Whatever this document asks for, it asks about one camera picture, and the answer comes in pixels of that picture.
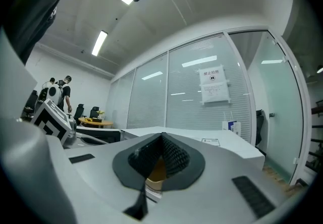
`desk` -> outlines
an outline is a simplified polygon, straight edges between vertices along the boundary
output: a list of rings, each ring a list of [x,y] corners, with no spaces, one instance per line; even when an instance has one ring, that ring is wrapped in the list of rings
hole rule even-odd
[[[262,170],[265,160],[264,155],[257,148],[255,148],[250,143],[246,142],[241,137],[239,137],[231,131],[186,130],[160,126],[137,129],[122,129],[122,131],[124,131],[122,136],[124,136],[125,139],[131,139],[146,134],[162,132],[181,135],[198,141],[201,141],[202,138],[218,139],[221,148],[230,150],[239,155],[240,157],[252,162],[260,170]]]
[[[87,121],[84,117],[80,117],[79,121],[81,123],[85,123],[85,124],[89,124],[89,125],[98,125],[98,126],[100,126],[100,128],[103,128],[103,126],[106,126],[106,125],[109,125],[109,126],[113,125],[113,122],[105,121],[105,120],[102,120],[102,122],[90,122],[90,121]]]

